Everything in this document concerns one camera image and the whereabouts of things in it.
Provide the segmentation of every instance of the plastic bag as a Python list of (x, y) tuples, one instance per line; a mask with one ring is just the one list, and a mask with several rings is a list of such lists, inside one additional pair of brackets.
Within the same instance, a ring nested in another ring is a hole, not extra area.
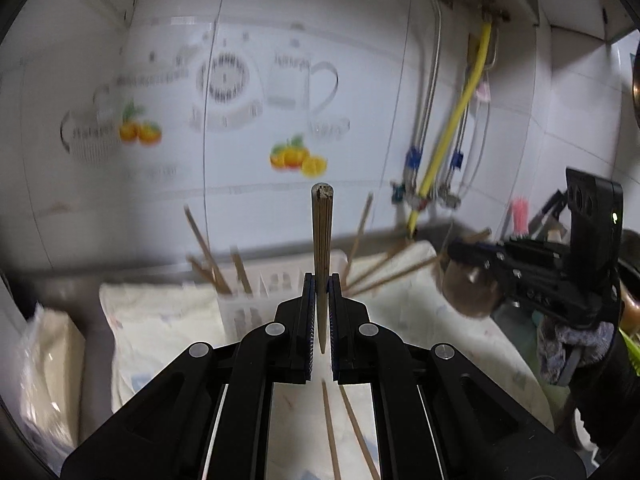
[(84, 338), (68, 314), (38, 305), (20, 352), (22, 432), (59, 475), (65, 458), (78, 445)]

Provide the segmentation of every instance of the metal pipe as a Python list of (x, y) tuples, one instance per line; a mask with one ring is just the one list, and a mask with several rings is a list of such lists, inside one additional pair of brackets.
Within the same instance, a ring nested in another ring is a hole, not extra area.
[[(465, 112), (462, 115), (462, 119), (460, 120), (460, 126), (458, 127), (458, 136), (456, 137), (456, 145), (453, 148), (453, 153), (457, 153), (462, 149), (462, 142), (465, 140), (465, 129), (466, 129), (466, 120), (469, 117), (469, 105), (471, 101), (466, 104)], [(451, 181), (453, 180), (454, 168), (451, 164), (449, 164), (449, 169), (447, 170), (447, 175), (444, 177), (444, 186), (449, 189), (451, 187)]]
[[(494, 44), (492, 49), (492, 56), (491, 56), (491, 60), (487, 61), (487, 63), (484, 65), (485, 72), (489, 72), (489, 70), (491, 70), (495, 66), (495, 63), (497, 62), (497, 59), (498, 59), (498, 27), (494, 27), (493, 34), (494, 34)], [(459, 152), (462, 149), (462, 142), (465, 139), (466, 120), (469, 115), (470, 104), (471, 102), (468, 102), (468, 104), (466, 104), (465, 113), (462, 115), (462, 120), (460, 121), (460, 127), (458, 128), (458, 136), (456, 137), (456, 145), (454, 147), (453, 153)], [(451, 187), (451, 181), (453, 180), (454, 171), (455, 169), (450, 164), (449, 168), (447, 169), (447, 174), (444, 177), (444, 181), (439, 187), (439, 189), (444, 189), (446, 190), (447, 193), (449, 192), (449, 189)]]
[(442, 9), (439, 0), (430, 0), (433, 16), (435, 18), (435, 34), (433, 37), (433, 54), (431, 56), (431, 76), (429, 87), (427, 90), (427, 99), (422, 112), (422, 120), (411, 141), (411, 147), (407, 153), (404, 164), (404, 175), (402, 181), (406, 190), (414, 193), (420, 167), (420, 159), (422, 150), (424, 149), (424, 141), (427, 137), (427, 127), (431, 119), (431, 109), (433, 108), (433, 97), (436, 91), (436, 81), (438, 79), (438, 70), (440, 69), (440, 44), (442, 42)]

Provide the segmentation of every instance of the clock decal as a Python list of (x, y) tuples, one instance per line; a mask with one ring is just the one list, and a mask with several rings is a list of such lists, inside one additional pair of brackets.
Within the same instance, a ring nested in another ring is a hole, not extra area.
[(217, 104), (234, 101), (248, 83), (249, 69), (236, 54), (223, 52), (211, 61), (209, 95)]

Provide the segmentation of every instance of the metal screw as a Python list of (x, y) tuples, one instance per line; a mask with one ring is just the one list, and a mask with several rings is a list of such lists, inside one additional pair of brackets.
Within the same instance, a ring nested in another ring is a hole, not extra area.
[(436, 346), (436, 355), (440, 359), (451, 359), (456, 354), (455, 350), (449, 345), (438, 345)]
[(264, 327), (264, 331), (267, 335), (280, 335), (284, 334), (284, 325), (282, 323), (269, 323)]
[(358, 332), (362, 335), (373, 336), (376, 335), (378, 331), (378, 327), (373, 323), (363, 323), (358, 327)]
[(209, 346), (206, 343), (194, 343), (189, 347), (191, 357), (204, 357), (209, 353)]

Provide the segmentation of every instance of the blue pipe clip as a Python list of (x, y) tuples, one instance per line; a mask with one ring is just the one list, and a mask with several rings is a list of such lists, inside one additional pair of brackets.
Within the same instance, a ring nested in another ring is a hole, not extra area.
[(462, 152), (453, 152), (453, 156), (451, 157), (451, 167), (454, 170), (459, 170), (462, 168), (462, 159), (465, 158), (465, 154)]
[(420, 168), (421, 160), (422, 160), (422, 152), (415, 146), (412, 146), (409, 148), (409, 151), (406, 152), (404, 165), (407, 168), (411, 168), (412, 170), (418, 171), (418, 168)]

